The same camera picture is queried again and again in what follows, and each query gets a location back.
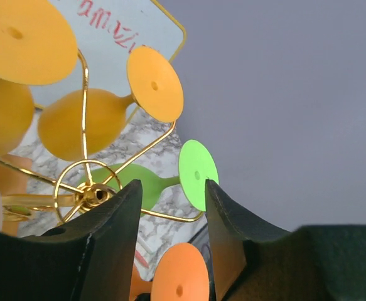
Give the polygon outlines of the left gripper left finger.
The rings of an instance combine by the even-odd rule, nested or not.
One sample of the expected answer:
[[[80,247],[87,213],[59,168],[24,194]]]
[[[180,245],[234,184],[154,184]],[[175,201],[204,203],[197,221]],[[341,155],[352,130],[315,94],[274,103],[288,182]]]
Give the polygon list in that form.
[[[142,184],[41,236],[0,233],[0,300],[127,300]]]

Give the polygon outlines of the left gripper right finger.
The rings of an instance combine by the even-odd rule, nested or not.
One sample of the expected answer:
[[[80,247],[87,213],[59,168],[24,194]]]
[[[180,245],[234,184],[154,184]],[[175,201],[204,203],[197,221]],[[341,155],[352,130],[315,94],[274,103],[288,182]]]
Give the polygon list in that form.
[[[366,300],[366,225],[279,228],[205,184],[217,300]]]

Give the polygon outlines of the orange plastic wine glass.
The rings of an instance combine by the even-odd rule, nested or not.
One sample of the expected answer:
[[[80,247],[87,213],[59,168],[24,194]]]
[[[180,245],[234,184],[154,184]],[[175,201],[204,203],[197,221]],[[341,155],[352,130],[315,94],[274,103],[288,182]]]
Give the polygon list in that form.
[[[142,293],[149,293],[153,301],[208,300],[209,276],[200,251],[189,243],[172,246],[161,257],[151,282],[144,281],[133,266],[129,300]]]

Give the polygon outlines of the yellow plastic wine glass front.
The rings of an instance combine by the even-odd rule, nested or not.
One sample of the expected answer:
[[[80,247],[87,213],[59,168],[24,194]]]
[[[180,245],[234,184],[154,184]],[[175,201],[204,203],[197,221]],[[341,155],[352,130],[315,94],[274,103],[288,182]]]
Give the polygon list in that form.
[[[131,94],[125,97],[89,88],[87,101],[76,90],[45,108],[38,120],[41,143],[64,161],[104,150],[126,126],[128,106],[136,102],[160,122],[176,121],[184,105],[183,89],[171,63],[158,51],[140,46],[127,59]]]

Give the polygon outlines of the yellow plastic wine glass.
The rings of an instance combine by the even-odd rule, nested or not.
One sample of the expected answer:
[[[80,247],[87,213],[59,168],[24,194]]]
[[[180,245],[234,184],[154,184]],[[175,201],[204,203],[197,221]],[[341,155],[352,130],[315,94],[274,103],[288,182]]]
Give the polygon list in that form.
[[[49,1],[0,1],[0,156],[17,148],[34,116],[31,86],[71,74],[78,46]]]
[[[38,120],[41,143],[64,161],[104,150],[126,126],[128,106],[136,102],[160,122],[176,121],[184,105],[183,89],[171,63],[158,51],[140,46],[127,59],[131,94],[125,97],[89,88],[87,101],[76,90],[45,108]]]

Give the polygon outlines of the green plastic wine glass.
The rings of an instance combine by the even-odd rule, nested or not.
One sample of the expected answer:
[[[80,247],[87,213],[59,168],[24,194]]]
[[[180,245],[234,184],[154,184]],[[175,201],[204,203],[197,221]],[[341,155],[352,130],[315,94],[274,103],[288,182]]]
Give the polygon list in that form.
[[[178,158],[178,175],[173,177],[160,177],[147,167],[131,163],[118,173],[118,180],[110,180],[108,185],[115,191],[119,190],[119,184],[125,186],[134,179],[141,181],[143,186],[142,214],[150,214],[164,219],[192,223],[200,219],[206,211],[205,181],[211,179],[219,182],[218,171],[212,155],[207,148],[197,140],[186,141]],[[161,193],[168,187],[181,186],[190,204],[199,210],[193,218],[170,216],[163,213],[149,211],[158,202]]]

